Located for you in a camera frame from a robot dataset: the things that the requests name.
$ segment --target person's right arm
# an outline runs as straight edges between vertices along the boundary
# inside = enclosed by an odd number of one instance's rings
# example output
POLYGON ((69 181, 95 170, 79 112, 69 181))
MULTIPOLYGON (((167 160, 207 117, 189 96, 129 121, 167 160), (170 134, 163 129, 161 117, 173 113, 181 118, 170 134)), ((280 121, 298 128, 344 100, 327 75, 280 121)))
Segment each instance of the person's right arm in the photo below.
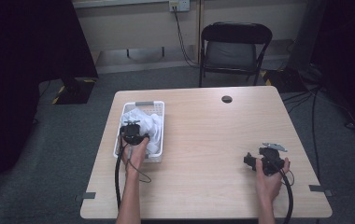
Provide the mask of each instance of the person's right arm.
MULTIPOLYGON (((273 202, 282 186, 282 176, 276 173, 267 176, 263 172, 263 163, 256 159, 256 192, 259 200, 259 224, 275 224, 273 202)), ((285 158, 285 174, 289 171, 289 159, 285 158)))

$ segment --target white basket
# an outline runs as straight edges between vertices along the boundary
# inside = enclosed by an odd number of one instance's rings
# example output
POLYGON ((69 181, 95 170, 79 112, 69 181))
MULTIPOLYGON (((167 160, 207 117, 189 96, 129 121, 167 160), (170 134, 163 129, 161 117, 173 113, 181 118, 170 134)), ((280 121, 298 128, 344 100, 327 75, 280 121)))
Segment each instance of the white basket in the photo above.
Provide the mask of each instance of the white basket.
MULTIPOLYGON (((164 110, 165 110, 165 104, 163 103, 163 101, 126 103, 124 105, 122 112, 121 112, 121 116, 131 110, 134 110, 135 108, 139 108, 140 110, 145 112, 147 115, 157 114, 158 116, 160 116, 162 118, 162 123, 163 123, 164 110)), ((120 133, 120 127, 122 127, 123 125, 124 124, 121 124, 121 120, 120 120, 119 129, 117 130, 116 144, 114 146, 114 153, 113 153, 115 158, 118 158, 119 133, 120 133)), ((160 149, 154 154, 146 155, 144 162, 161 162, 162 155, 163 155, 163 126, 161 129, 160 149)))

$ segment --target gray carpet floor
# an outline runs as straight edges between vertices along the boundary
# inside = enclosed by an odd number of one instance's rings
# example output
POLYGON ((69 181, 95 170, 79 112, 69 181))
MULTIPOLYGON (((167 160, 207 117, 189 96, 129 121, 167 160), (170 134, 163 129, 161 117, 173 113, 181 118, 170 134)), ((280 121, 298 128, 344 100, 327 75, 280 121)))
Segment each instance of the gray carpet floor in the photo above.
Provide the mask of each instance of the gray carpet floor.
MULTIPOLYGON (((236 76, 221 79, 209 75, 205 80, 205 86, 245 86, 251 83, 252 79, 247 82, 244 77, 236 76)), ((0 175, 0 224, 114 223, 113 220, 82 219, 80 202, 75 200, 87 188, 114 94, 128 90, 195 88, 197 85, 198 69, 189 66, 105 74, 95 84, 87 104, 52 105, 62 83, 59 80, 41 83, 39 89, 44 93, 35 116, 38 123, 34 125, 15 167, 0 175)), ((283 93, 281 97, 286 99, 295 94, 283 93)), ((311 132, 313 99, 311 96, 295 107, 290 116, 316 169, 311 132)), ((295 105, 297 103, 286 104, 286 107, 290 110, 295 105)), ((344 126, 347 113, 334 104, 327 91, 321 91, 317 97, 314 121, 320 182, 334 193, 328 197, 334 213, 320 223, 355 223, 355 131, 344 126)), ((243 221, 184 223, 188 222, 243 221)), ((293 219, 291 223, 316 223, 316 220, 293 219)))

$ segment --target chair seat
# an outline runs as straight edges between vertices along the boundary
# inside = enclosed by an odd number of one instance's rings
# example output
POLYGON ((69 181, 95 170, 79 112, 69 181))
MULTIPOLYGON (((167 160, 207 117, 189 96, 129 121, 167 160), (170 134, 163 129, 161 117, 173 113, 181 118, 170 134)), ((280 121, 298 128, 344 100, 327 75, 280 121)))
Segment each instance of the chair seat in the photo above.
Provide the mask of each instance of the chair seat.
POLYGON ((256 71, 256 47, 251 44, 208 42, 205 68, 256 71))

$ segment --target black device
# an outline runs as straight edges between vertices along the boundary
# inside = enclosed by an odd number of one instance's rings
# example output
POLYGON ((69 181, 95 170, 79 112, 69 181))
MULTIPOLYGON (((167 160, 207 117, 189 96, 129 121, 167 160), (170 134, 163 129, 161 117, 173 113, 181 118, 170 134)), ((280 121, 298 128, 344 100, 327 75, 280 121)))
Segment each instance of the black device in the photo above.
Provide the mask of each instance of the black device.
POLYGON ((145 137, 149 137, 147 133, 140 135, 140 125, 137 124, 140 120, 125 121, 127 125, 120 127, 120 133, 126 143, 136 146, 139 145, 145 137))
MULTIPOLYGON (((273 175, 278 173, 283 168, 285 161, 279 157, 279 152, 270 147, 259 148, 260 155, 263 155, 263 171, 265 175, 273 175)), ((252 170, 256 171, 256 158, 252 157, 250 153, 244 157, 244 163, 251 166, 252 170)))

